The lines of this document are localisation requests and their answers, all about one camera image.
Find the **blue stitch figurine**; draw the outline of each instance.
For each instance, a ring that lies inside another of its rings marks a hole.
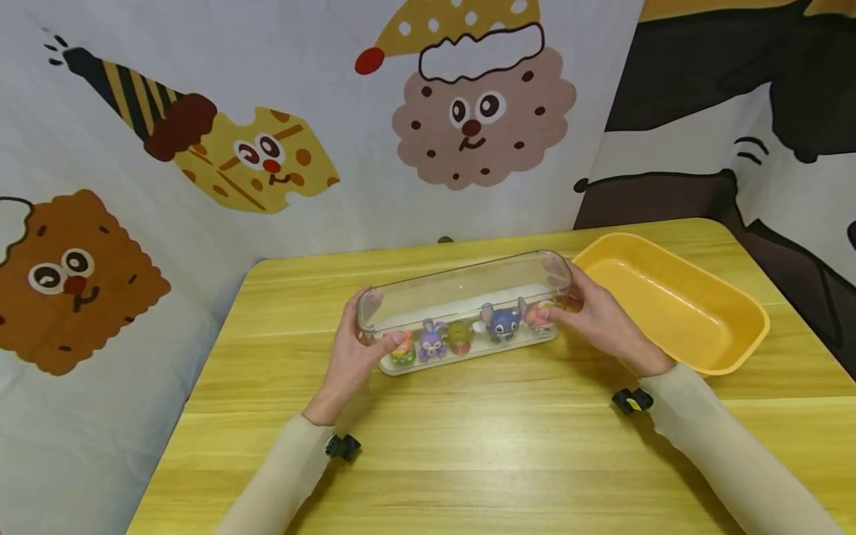
[[[445,357],[446,342],[443,341],[440,329],[445,329],[446,324],[442,321],[434,323],[433,319],[428,318],[422,322],[422,326],[425,329],[419,337],[419,362],[428,362],[431,357]]]
[[[494,342],[508,341],[514,338],[514,332],[520,326],[520,319],[526,313],[526,302],[520,297],[517,309],[503,308],[494,310],[491,303],[482,305],[481,318],[487,328],[487,334]]]

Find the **black clip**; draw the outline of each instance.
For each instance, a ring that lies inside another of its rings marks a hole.
[[[345,435],[344,438],[333,435],[324,452],[331,459],[342,457],[345,461],[351,462],[357,456],[361,446],[360,441],[350,435]]]
[[[612,402],[624,414],[630,414],[636,411],[646,411],[654,405],[654,398],[642,389],[636,389],[631,392],[630,389],[621,389],[612,396]]]

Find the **left hand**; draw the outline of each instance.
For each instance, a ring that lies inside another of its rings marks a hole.
[[[396,331],[371,343],[357,325],[357,302],[371,287],[361,289],[345,303],[342,321],[333,339],[333,350],[321,389],[306,406],[303,416],[315,425],[333,425],[372,368],[384,355],[404,342],[404,333]]]

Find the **sleeve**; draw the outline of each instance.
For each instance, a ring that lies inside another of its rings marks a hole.
[[[289,420],[217,533],[282,535],[324,474],[332,436],[332,427],[316,426],[301,414]]]
[[[699,469],[750,535],[839,534],[809,491],[725,409],[696,372],[678,364],[643,378],[657,433]]]

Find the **hand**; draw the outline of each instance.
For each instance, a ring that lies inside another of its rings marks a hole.
[[[374,344],[363,335],[357,325],[357,301],[368,290],[369,287],[361,289],[345,303],[324,382],[303,411],[303,416],[315,425],[335,424],[372,368],[384,355],[404,342],[404,333],[400,331],[385,334]]]
[[[675,362],[624,312],[608,289],[594,282],[574,263],[567,263],[572,276],[567,304],[572,310],[562,310],[558,306],[539,308],[535,315],[541,324],[571,327],[592,346],[615,356],[639,377],[662,375],[675,366]]]

